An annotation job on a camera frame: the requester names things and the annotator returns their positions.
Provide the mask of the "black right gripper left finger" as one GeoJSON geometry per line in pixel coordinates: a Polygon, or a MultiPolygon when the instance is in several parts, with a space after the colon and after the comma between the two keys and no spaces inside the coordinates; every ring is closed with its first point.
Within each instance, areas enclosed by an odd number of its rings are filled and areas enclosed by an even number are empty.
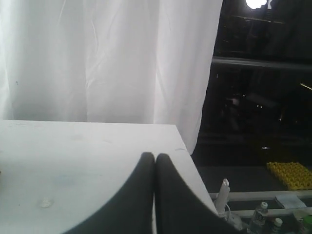
{"type": "Polygon", "coordinates": [[[151,234],[155,157],[144,152],[118,192],[67,234],[151,234]]]}

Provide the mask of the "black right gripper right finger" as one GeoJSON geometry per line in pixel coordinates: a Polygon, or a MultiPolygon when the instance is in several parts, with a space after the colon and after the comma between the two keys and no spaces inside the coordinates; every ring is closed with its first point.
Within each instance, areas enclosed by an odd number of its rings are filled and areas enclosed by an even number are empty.
{"type": "Polygon", "coordinates": [[[199,200],[167,154],[156,158],[155,210],[158,234],[244,233],[199,200]]]}

